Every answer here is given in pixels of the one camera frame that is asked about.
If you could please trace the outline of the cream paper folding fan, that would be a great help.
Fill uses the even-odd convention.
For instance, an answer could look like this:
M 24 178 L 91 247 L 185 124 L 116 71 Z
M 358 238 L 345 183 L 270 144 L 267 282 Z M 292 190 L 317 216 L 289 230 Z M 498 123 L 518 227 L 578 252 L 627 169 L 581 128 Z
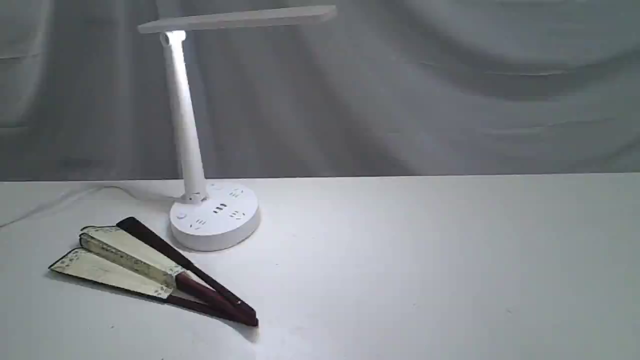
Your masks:
M 135 217 L 86 226 L 48 269 L 182 309 L 259 326 L 256 310 Z

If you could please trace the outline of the white desk lamp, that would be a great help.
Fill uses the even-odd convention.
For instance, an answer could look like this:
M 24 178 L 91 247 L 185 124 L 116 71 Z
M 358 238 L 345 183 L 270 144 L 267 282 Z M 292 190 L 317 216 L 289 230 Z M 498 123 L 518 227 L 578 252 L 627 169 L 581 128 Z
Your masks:
M 306 25 L 328 21 L 337 13 L 334 5 L 295 6 L 168 17 L 138 25 L 140 34 L 157 34 L 163 47 L 184 191 L 170 208 L 169 223 L 181 246 L 199 252 L 233 248 L 248 239 L 261 222 L 258 197 L 251 189 L 240 183 L 206 180 L 185 60 L 187 33 Z

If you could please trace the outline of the grey backdrop curtain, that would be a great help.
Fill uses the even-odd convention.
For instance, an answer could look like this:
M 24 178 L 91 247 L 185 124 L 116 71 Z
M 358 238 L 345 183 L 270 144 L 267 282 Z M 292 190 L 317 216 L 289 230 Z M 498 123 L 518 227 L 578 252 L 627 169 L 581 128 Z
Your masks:
M 180 176 L 138 26 L 324 0 L 3 0 L 1 180 Z M 331 0 L 189 32 L 206 177 L 637 173 L 637 0 Z

